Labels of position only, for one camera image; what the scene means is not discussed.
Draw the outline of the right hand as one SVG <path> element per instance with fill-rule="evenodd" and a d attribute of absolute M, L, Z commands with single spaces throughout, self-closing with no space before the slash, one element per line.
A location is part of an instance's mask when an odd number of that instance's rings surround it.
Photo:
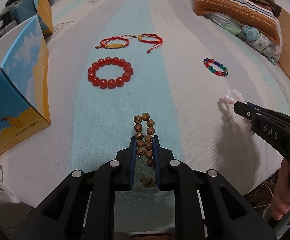
<path fill-rule="evenodd" d="M 270 211 L 272 217 L 278 221 L 290 210 L 290 163 L 284 158 L 278 171 L 274 195 L 271 199 Z"/>

